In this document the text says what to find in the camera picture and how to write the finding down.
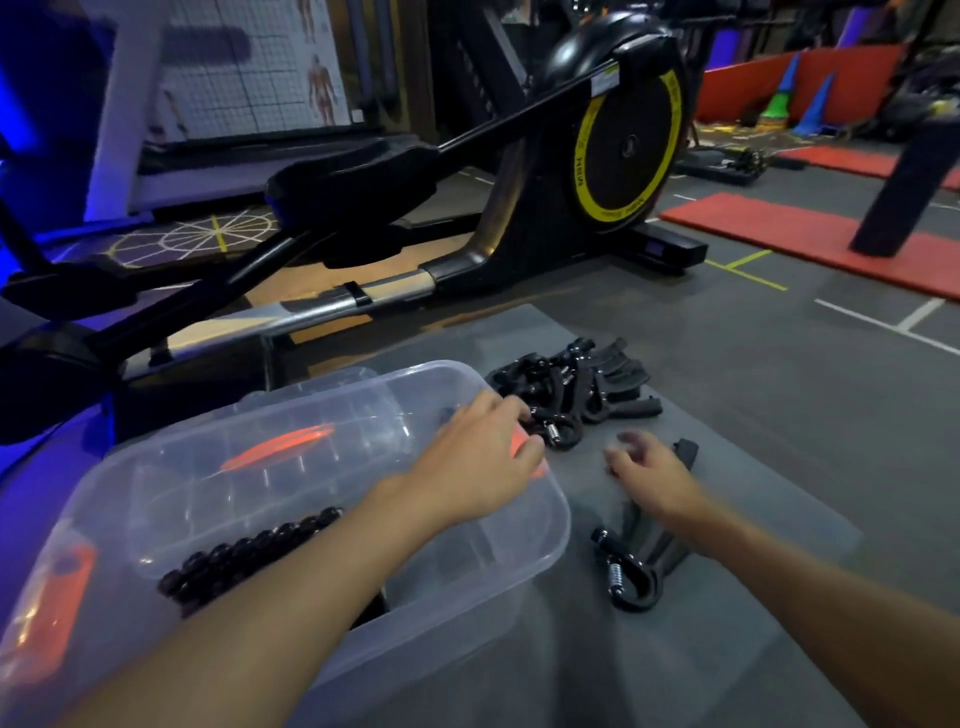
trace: black pillar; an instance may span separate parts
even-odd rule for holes
[[[917,131],[860,223],[850,249],[893,257],[960,158],[960,117],[934,117]]]

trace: yellow ring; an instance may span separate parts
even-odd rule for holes
[[[624,207],[610,209],[603,207],[593,199],[590,190],[587,187],[587,144],[590,139],[590,133],[593,131],[593,122],[596,120],[600,107],[603,105],[607,94],[597,96],[587,107],[587,113],[580,123],[580,131],[577,134],[577,146],[573,156],[573,183],[577,190],[577,199],[580,205],[591,218],[602,223],[617,223],[626,220],[635,214],[641,207],[646,205],[651,196],[657,190],[667,170],[670,168],[670,161],[673,159],[673,153],[677,149],[677,139],[680,136],[680,125],[683,119],[683,101],[680,92],[680,81],[677,79],[676,71],[667,71],[660,80],[666,86],[667,95],[670,98],[670,137],[667,140],[666,149],[663,153],[663,159],[660,160],[660,167],[654,178],[646,188],[630,203]]]

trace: anatomy poster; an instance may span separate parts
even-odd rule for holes
[[[345,126],[325,0],[174,0],[148,140]]]

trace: clear plastic container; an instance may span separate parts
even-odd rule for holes
[[[46,723],[173,631],[179,610],[156,581],[189,554],[355,505],[376,480],[407,469],[454,409],[486,386],[449,361],[368,376],[245,400],[92,469],[0,643],[5,722]],[[431,541],[388,580],[391,611],[349,632],[314,688],[335,678],[344,685],[360,666],[380,677],[350,682],[324,712],[347,715],[502,634],[519,608],[514,587],[559,558],[569,529],[566,500],[547,471],[507,507]],[[390,667],[397,659],[402,667]]]

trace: blue cone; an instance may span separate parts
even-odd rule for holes
[[[827,79],[820,86],[817,95],[813,97],[810,106],[804,111],[804,117],[800,123],[793,128],[793,133],[797,136],[813,136],[820,133],[824,128],[824,108],[827,106],[827,98],[830,95],[830,86],[833,84],[835,73],[827,76]]]

